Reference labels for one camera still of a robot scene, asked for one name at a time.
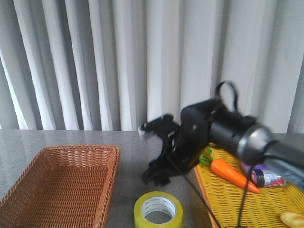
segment granite surface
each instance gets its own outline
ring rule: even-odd
[[[304,149],[304,134],[275,136],[291,146]],[[162,145],[156,137],[141,141],[137,132],[0,130],[0,198],[41,149],[63,144],[112,144],[121,149],[106,227],[133,227],[135,202],[143,194],[156,190],[170,193],[181,202],[183,228],[211,227],[206,208],[182,177],[172,178],[171,183],[164,187],[155,187],[152,183],[145,185],[141,181],[140,175],[148,168],[149,161],[159,155]],[[198,188],[193,171],[188,177]]]

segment brown wicker basket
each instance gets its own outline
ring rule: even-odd
[[[119,155],[112,145],[41,150],[0,202],[0,227],[103,228]]]

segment curtain fold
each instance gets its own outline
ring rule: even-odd
[[[2,0],[0,128],[179,122],[232,80],[242,114],[304,133],[303,21],[301,0]]]

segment yellow wicker tray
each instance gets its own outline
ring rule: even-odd
[[[111,145],[41,150],[0,202],[0,227],[104,227],[119,155]]]
[[[242,173],[239,160],[224,150],[212,149],[214,159],[221,158]],[[237,225],[243,189],[214,174],[210,167],[195,167],[204,199],[222,227]],[[249,228],[286,228],[279,214],[284,210],[304,215],[304,193],[291,184],[285,187],[260,188],[261,193],[247,193],[242,225]],[[217,227],[210,217],[213,227]]]

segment yellow tape roll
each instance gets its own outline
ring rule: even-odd
[[[145,217],[155,211],[171,217],[166,223],[156,224]],[[172,195],[162,191],[152,191],[142,195],[134,205],[135,228],[181,228],[183,210],[181,203]]]

